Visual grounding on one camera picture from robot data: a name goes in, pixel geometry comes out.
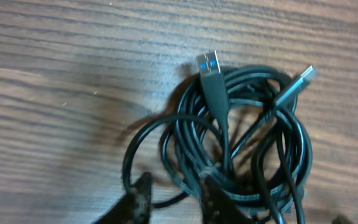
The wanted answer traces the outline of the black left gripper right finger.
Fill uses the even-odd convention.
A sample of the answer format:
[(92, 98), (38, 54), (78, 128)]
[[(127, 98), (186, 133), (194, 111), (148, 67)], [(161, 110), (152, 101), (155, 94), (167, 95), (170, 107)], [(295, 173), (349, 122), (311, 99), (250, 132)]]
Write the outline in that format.
[(213, 168), (205, 168), (199, 173), (203, 224), (253, 224), (217, 186), (213, 174)]

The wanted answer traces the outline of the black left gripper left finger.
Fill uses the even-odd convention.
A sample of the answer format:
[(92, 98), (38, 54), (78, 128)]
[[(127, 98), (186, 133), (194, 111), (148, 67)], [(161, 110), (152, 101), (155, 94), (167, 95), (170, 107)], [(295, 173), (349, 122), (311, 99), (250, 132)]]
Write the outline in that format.
[(126, 194), (94, 224), (149, 224), (152, 176), (144, 172)]

